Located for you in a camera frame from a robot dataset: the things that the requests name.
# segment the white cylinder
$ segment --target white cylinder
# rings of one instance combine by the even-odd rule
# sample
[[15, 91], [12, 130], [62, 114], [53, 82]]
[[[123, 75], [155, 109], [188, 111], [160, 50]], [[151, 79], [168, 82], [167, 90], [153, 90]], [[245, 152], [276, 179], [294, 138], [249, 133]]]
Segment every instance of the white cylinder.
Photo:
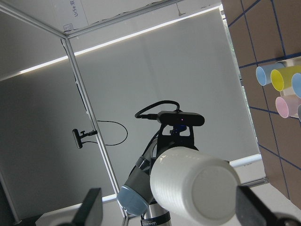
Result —
[[228, 162], [186, 147], [161, 154], [150, 187], [165, 209], [204, 225], [221, 225], [235, 214], [236, 171]]

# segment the blue joint cap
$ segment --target blue joint cap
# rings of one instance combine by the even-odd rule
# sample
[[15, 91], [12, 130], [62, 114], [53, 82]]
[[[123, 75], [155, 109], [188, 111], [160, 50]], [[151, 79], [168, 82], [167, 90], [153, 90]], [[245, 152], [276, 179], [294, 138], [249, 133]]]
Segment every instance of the blue joint cap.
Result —
[[117, 195], [117, 201], [129, 214], [141, 216], [149, 207], [149, 204], [132, 188], [123, 185]]

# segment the yellow cup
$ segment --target yellow cup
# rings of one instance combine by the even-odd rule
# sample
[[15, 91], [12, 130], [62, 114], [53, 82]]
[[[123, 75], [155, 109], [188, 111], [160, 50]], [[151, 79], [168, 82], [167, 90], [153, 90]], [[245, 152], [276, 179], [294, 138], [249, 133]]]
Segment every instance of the yellow cup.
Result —
[[271, 81], [277, 91], [282, 91], [292, 86], [292, 77], [301, 72], [301, 66], [291, 66], [274, 69], [271, 72]]

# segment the paper sign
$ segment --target paper sign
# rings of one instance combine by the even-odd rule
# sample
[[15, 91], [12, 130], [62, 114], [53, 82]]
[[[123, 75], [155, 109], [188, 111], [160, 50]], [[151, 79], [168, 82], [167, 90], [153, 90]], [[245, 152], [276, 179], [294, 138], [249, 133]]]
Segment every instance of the paper sign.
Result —
[[81, 0], [51, 0], [51, 2], [63, 31], [72, 31], [88, 25]]

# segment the plastic cup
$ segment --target plastic cup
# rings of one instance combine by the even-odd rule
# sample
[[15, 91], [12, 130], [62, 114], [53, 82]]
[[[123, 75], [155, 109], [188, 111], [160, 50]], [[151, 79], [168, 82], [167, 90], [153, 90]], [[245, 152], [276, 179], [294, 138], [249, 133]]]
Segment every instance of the plastic cup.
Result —
[[221, 225], [235, 214], [235, 170], [221, 159], [186, 147], [162, 153], [150, 174], [154, 198], [164, 209], [204, 225]]
[[298, 117], [299, 117], [299, 121], [301, 121], [301, 105], [299, 105], [298, 107]]
[[301, 66], [291, 66], [274, 69], [271, 72], [271, 81], [277, 91], [282, 91], [292, 86], [292, 77], [301, 72]]
[[256, 78], [259, 84], [261, 84], [262, 86], [270, 84], [272, 82], [271, 72], [272, 70], [278, 68], [284, 68], [284, 65], [282, 63], [276, 63], [272, 65], [258, 66], [256, 68]]
[[289, 95], [276, 98], [276, 108], [281, 117], [287, 118], [298, 113], [298, 106], [301, 99], [296, 95]]
[[301, 98], [301, 73], [296, 73], [293, 75], [292, 87], [295, 94]]

